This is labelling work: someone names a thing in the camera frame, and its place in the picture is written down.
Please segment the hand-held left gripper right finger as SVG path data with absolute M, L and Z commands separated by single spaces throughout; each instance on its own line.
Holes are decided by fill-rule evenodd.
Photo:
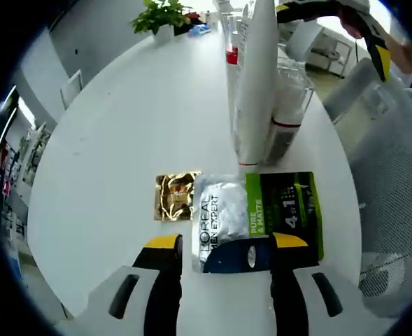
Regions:
M 336 270 L 317 261 L 303 239 L 271 236 L 271 297 L 278 335 L 361 335 L 360 292 Z

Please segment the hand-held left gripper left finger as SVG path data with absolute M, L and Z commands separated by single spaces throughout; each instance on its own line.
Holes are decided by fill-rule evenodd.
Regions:
M 133 265 L 121 266 L 88 295 L 70 335 L 175 335 L 182 297 L 181 234 L 158 236 Z

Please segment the person's right hand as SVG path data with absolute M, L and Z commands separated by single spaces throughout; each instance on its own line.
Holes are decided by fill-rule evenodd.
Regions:
M 354 39 L 361 39 L 363 35 L 358 29 L 357 24 L 357 11 L 352 8 L 345 8 L 339 11 L 339 19 L 341 26 L 351 35 Z

